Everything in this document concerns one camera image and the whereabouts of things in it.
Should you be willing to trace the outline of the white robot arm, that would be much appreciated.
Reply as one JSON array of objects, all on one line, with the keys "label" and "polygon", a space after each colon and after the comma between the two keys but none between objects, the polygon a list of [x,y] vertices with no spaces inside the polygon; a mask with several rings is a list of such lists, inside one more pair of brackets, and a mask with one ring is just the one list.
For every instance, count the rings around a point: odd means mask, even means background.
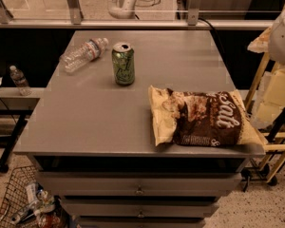
[{"label": "white robot arm", "polygon": [[285,65],[285,10],[280,13],[273,23],[268,50],[273,61]]}]

